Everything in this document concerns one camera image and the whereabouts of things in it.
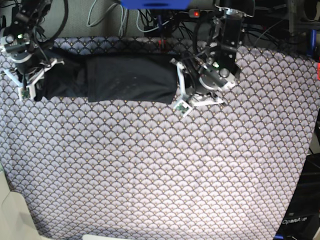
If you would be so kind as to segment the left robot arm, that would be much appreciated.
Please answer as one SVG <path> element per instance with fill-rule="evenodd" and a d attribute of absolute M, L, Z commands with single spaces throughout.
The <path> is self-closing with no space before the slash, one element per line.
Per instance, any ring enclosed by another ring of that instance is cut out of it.
<path fill-rule="evenodd" d="M 233 88 L 240 69 L 235 63 L 243 22 L 255 14 L 253 0 L 216 0 L 214 12 L 202 15 L 193 31 L 192 52 L 176 63 L 181 97 L 186 102 L 218 103 L 217 92 Z"/>

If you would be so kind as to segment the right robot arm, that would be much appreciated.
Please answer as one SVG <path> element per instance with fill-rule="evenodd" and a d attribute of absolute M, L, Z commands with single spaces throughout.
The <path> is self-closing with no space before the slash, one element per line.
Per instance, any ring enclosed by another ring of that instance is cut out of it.
<path fill-rule="evenodd" d="M 7 54 L 14 63 L 14 68 L 4 69 L 0 74 L 16 85 L 21 101 L 35 100 L 43 90 L 46 73 L 56 65 L 65 63 L 63 59 L 49 58 L 45 51 L 53 47 L 67 23 L 67 0 L 63 2 L 64 15 L 57 32 L 44 41 L 38 38 L 43 35 L 41 22 L 51 5 L 51 0 L 23 0 L 13 8 L 11 25 L 0 30 L 0 52 Z"/>

